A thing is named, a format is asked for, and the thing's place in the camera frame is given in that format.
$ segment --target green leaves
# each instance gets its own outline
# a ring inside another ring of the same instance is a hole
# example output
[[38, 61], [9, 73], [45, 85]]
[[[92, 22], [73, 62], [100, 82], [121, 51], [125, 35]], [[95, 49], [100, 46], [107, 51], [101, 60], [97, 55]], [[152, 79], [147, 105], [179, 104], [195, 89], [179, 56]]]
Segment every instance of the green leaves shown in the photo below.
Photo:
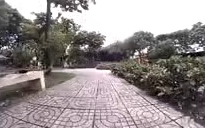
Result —
[[172, 57], [149, 66], [128, 61], [112, 72], [181, 107], [205, 98], [205, 63], [194, 58]]

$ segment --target garden bed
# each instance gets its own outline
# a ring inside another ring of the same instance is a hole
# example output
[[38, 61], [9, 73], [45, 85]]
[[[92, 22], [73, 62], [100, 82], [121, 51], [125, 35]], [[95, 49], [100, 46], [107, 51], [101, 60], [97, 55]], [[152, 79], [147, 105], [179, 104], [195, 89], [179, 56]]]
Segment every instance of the garden bed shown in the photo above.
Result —
[[122, 63], [112, 73], [177, 105], [195, 119], [205, 120], [205, 64], [194, 58], [173, 57], [152, 64]]

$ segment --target pavement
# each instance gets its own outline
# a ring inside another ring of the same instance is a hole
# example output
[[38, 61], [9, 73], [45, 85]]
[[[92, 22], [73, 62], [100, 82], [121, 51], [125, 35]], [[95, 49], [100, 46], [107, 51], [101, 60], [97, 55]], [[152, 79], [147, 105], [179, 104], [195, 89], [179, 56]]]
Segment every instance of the pavement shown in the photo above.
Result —
[[142, 90], [96, 69], [0, 108], [0, 128], [203, 128]]

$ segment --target patterned paving tile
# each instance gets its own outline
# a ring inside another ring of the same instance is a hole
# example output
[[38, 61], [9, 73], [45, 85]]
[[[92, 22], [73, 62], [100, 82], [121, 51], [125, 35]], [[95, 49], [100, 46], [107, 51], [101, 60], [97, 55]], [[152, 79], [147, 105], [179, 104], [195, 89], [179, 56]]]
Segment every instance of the patterned paving tile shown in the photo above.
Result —
[[120, 109], [125, 108], [121, 100], [113, 97], [99, 97], [96, 101], [96, 109]]
[[48, 95], [46, 92], [30, 95], [26, 98], [26, 101], [32, 104], [44, 104], [53, 97]]
[[95, 98], [72, 98], [67, 108], [70, 109], [95, 109]]
[[175, 122], [169, 122], [169, 123], [154, 126], [154, 127], [151, 127], [151, 128], [182, 128], [182, 127], [180, 125], [178, 125], [177, 123], [175, 123]]
[[15, 117], [17, 119], [23, 119], [26, 115], [37, 109], [39, 106], [21, 102], [18, 105], [13, 105], [7, 109], [5, 109], [4, 113], [8, 114], [11, 117]]
[[48, 127], [51, 126], [57, 118], [61, 115], [64, 109], [55, 108], [55, 107], [47, 107], [41, 106], [37, 108], [35, 111], [28, 114], [23, 121]]
[[125, 109], [96, 110], [96, 128], [122, 128], [133, 127], [134, 121]]
[[165, 113], [172, 120], [175, 120], [175, 119], [178, 119], [184, 116], [183, 113], [181, 113], [179, 110], [174, 109], [172, 106], [168, 104], [158, 104], [155, 106], [158, 107], [163, 113]]
[[66, 109], [51, 128], [92, 128], [94, 110]]
[[79, 91], [67, 91], [67, 90], [48, 90], [47, 95], [58, 97], [75, 97]]
[[47, 102], [45, 102], [43, 105], [51, 106], [51, 107], [66, 108], [70, 104], [71, 99], [72, 99], [71, 97], [54, 96], [53, 98], [51, 98]]
[[138, 108], [127, 108], [135, 120], [138, 127], [153, 127], [170, 122], [170, 118], [165, 116], [154, 106], [145, 106]]
[[0, 113], [0, 128], [10, 128], [17, 121], [17, 119], [5, 113]]
[[137, 108], [151, 105], [151, 103], [143, 99], [141, 96], [125, 95], [122, 96], [121, 99], [127, 108]]
[[11, 126], [11, 128], [43, 128], [43, 126], [34, 125], [24, 121], [18, 121]]

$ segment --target tree trunk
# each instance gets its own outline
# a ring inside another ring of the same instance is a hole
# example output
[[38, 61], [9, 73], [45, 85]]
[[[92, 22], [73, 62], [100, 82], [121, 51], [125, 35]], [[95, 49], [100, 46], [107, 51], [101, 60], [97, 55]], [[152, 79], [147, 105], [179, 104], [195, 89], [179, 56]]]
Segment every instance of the tree trunk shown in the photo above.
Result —
[[47, 12], [46, 12], [46, 27], [45, 27], [45, 41], [48, 40], [49, 28], [51, 22], [51, 0], [47, 0]]
[[[51, 0], [47, 0], [47, 12], [46, 12], [46, 27], [45, 27], [45, 42], [48, 43], [49, 29], [51, 22]], [[50, 48], [45, 49], [45, 74], [50, 74], [53, 68], [53, 62], [51, 58]]]

